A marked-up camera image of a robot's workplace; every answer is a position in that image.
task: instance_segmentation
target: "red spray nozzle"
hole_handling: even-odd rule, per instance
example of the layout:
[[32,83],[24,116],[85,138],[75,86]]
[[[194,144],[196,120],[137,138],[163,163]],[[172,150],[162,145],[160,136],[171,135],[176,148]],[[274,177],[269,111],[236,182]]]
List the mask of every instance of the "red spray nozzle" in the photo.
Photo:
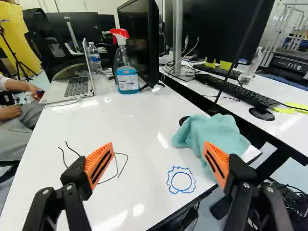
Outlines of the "red spray nozzle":
[[126,43],[124,41],[126,41],[126,39],[129,38],[127,30],[122,28],[110,29],[110,33],[112,34],[113,44],[117,44],[118,40],[120,39],[121,41],[119,41],[120,42],[119,45],[123,45],[123,43]]

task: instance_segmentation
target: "person's hand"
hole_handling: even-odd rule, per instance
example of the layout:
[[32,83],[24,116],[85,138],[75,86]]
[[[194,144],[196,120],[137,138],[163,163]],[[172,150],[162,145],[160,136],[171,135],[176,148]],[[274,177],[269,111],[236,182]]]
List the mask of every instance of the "person's hand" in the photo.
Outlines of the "person's hand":
[[21,109],[17,105],[0,107],[0,120],[13,119],[21,115]]
[[35,100],[40,100],[40,97],[38,96],[37,91],[41,91],[42,89],[38,88],[37,86],[31,83],[28,83],[28,86],[29,86],[29,92],[31,92],[32,98]]

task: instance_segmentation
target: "gray sleeve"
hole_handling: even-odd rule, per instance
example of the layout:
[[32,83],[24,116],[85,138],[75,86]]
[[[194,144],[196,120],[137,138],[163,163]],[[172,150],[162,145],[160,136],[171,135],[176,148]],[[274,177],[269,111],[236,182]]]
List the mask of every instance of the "gray sleeve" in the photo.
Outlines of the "gray sleeve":
[[4,77],[3,75],[0,74],[0,90],[6,90],[5,89],[5,82],[8,80],[9,78]]

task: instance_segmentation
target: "black keyboard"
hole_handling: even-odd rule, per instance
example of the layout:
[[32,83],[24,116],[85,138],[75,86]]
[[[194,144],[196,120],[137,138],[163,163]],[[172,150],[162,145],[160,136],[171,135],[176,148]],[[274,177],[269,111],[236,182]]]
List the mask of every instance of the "black keyboard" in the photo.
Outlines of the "black keyboard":
[[[193,65],[193,68],[201,70],[201,71],[213,73],[213,74],[216,74],[216,75],[219,75],[219,76],[223,76],[223,77],[226,77],[227,74],[228,74],[228,71],[221,69],[220,67],[212,68],[212,67],[205,66],[204,64]],[[241,72],[233,70],[230,74],[230,78],[237,80],[239,78],[240,74],[241,74]]]
[[243,100],[244,102],[249,103],[257,108],[275,107],[280,104],[276,100],[260,95],[246,88],[237,86],[233,83],[225,82],[222,79],[211,75],[196,74],[195,77],[199,82],[214,87],[218,90],[222,90],[223,92],[232,95],[239,100]]

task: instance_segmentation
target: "plastic bottle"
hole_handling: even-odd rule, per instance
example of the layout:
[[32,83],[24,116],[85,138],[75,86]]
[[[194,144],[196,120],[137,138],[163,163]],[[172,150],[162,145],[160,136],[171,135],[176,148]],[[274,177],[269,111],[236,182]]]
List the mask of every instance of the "plastic bottle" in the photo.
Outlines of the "plastic bottle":
[[262,47],[258,47],[248,70],[239,76],[239,81],[242,85],[248,85],[249,82],[255,77],[255,72],[258,69],[262,60]]
[[125,29],[111,29],[114,42],[117,41],[119,47],[115,53],[114,73],[121,94],[134,94],[140,91],[138,84],[138,74],[132,63],[128,59],[126,40],[129,34]]
[[89,42],[89,53],[90,53],[90,66],[91,70],[97,74],[103,74],[104,71],[101,66],[100,53],[94,45],[94,42]]

